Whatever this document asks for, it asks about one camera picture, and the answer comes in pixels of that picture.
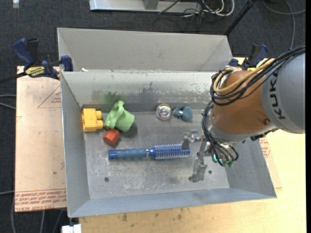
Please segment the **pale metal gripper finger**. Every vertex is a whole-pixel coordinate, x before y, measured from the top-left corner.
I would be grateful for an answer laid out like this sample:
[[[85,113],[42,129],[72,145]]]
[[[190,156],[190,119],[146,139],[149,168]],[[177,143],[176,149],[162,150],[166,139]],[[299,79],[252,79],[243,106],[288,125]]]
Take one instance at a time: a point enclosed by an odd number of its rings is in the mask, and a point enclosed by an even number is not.
[[[182,141],[182,149],[186,150],[190,148],[190,144],[195,142],[201,142],[204,139],[203,135],[198,134],[198,130],[190,130],[184,133]]]
[[[194,162],[193,173],[189,177],[189,181],[196,183],[204,180],[207,164],[204,163],[204,159],[196,158]]]

